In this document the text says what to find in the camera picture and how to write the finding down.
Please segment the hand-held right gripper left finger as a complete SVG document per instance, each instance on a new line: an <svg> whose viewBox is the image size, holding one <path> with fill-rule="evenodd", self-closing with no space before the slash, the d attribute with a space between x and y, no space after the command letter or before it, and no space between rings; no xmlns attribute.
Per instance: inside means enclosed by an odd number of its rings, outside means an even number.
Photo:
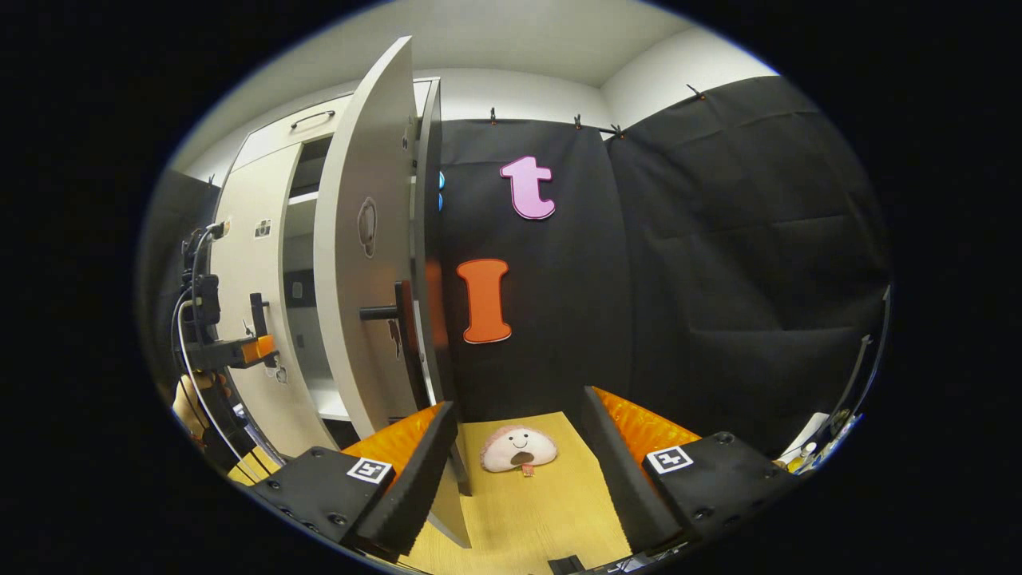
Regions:
<svg viewBox="0 0 1022 575"><path fill-rule="evenodd" d="M457 432L455 406L439 402L343 450L307 449L252 493L322 539L399 557L430 514Z"/></svg>

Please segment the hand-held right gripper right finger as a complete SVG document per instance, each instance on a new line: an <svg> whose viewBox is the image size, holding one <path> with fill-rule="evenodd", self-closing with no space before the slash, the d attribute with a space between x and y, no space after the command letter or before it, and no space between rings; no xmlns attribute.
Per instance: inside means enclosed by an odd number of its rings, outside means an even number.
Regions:
<svg viewBox="0 0 1022 575"><path fill-rule="evenodd" d="M580 423L635 552L708 545L799 484L736 434L700 437L592 386L584 388Z"/></svg>

